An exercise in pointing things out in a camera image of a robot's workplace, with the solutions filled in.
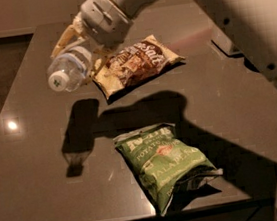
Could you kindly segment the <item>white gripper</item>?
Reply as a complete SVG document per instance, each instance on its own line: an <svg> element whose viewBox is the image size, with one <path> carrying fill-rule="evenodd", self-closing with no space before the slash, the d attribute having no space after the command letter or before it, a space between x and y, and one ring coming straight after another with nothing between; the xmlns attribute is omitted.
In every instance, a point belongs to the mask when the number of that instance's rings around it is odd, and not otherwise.
<svg viewBox="0 0 277 221"><path fill-rule="evenodd" d="M86 83L92 82L95 75L103 68L113 54L113 49L124 42L132 26L130 14L126 11L126 0L86 0L80 6L77 18L81 24L71 24L64 31L53 47L50 58L53 60L61 52L77 46L85 40L85 34L98 45L91 54Z"/></svg>

